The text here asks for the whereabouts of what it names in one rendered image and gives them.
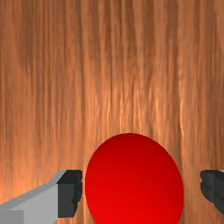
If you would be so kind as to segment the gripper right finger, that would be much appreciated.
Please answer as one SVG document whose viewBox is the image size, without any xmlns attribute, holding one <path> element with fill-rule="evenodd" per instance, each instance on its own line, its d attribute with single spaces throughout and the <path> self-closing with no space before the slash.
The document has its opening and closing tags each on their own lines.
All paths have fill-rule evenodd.
<svg viewBox="0 0 224 224">
<path fill-rule="evenodd" d="M 224 170 L 204 170 L 200 178 L 201 193 L 224 214 Z"/>
</svg>

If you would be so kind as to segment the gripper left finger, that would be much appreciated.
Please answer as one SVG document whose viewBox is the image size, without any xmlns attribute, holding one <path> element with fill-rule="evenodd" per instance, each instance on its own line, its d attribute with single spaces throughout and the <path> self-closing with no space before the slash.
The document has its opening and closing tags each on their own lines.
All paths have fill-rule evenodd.
<svg viewBox="0 0 224 224">
<path fill-rule="evenodd" d="M 0 224 L 54 224 L 73 218 L 82 195 L 82 171 L 60 170 L 52 179 L 0 205 Z"/>
</svg>

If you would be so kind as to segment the red ball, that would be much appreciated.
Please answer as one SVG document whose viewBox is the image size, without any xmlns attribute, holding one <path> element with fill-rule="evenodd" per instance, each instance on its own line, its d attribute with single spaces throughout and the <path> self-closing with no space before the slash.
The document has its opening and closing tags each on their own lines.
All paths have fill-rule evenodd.
<svg viewBox="0 0 224 224">
<path fill-rule="evenodd" d="M 91 157 L 85 195 L 96 224 L 179 224 L 184 189 L 169 153 L 147 136 L 121 134 Z"/>
</svg>

